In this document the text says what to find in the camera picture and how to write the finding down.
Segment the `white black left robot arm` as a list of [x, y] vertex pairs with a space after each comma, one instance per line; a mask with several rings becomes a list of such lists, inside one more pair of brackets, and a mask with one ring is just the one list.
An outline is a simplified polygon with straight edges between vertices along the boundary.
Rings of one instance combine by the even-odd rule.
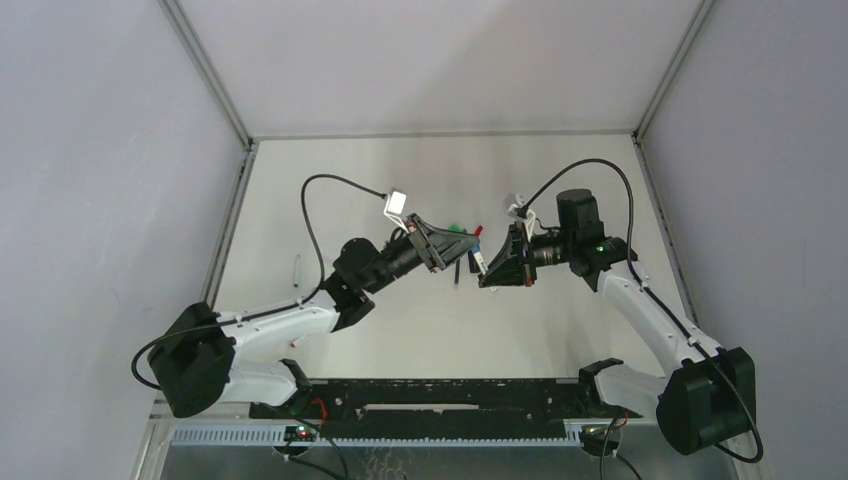
[[142, 350], [171, 413], [189, 418], [221, 403], [291, 403], [311, 384], [296, 360], [282, 357], [284, 347], [355, 325], [374, 309], [372, 295], [420, 266], [446, 270], [480, 244], [472, 233], [434, 227], [416, 214], [404, 223], [405, 234], [383, 248], [366, 238], [347, 241], [332, 273], [302, 300], [232, 312], [205, 301], [186, 307]]

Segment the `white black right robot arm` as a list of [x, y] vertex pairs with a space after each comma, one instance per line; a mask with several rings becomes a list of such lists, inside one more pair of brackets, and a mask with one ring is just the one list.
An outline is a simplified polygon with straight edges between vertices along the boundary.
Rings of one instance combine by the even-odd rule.
[[513, 222], [505, 242], [479, 277], [482, 288], [535, 284], [539, 269], [565, 264], [615, 308], [646, 343], [662, 373], [622, 360], [596, 361], [579, 371], [590, 402], [655, 421], [678, 453], [689, 455], [756, 427], [756, 373], [742, 348], [726, 349], [654, 292], [625, 239], [608, 236], [588, 189], [560, 192], [558, 226], [534, 233], [535, 213], [519, 195], [505, 199]]

